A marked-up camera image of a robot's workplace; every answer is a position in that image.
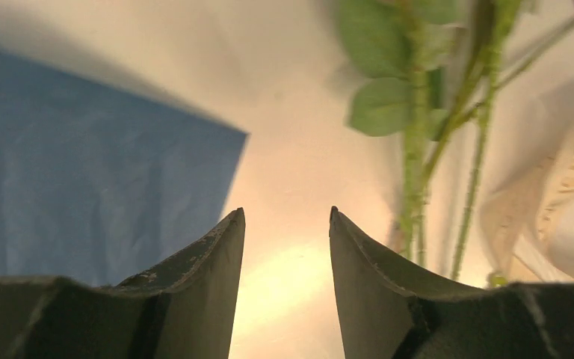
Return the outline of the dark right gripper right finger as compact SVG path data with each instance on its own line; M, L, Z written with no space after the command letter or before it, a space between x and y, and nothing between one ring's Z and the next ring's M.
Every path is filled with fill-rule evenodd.
M391 251L336 207L329 236L347 358L574 358L574 284L467 286Z

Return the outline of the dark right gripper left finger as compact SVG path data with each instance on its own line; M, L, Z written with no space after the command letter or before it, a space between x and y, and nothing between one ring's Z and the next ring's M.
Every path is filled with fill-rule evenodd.
M227 358L243 209L116 286L0 277L0 358Z

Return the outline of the blue wrapping paper sheet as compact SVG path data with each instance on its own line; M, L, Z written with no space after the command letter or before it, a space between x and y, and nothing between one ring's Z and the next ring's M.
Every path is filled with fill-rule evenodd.
M0 275L155 265L219 221L246 137L0 52Z

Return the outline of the pink fake flower bunch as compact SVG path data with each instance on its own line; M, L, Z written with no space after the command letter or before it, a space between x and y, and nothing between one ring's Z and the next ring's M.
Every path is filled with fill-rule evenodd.
M354 94L352 129L402 137L401 253L423 266L429 185L451 136L476 122L478 140L451 264L457 280L475 208L499 91L574 30L574 17L546 35L507 76L506 43L533 1L338 1L335 21L351 63L368 81Z

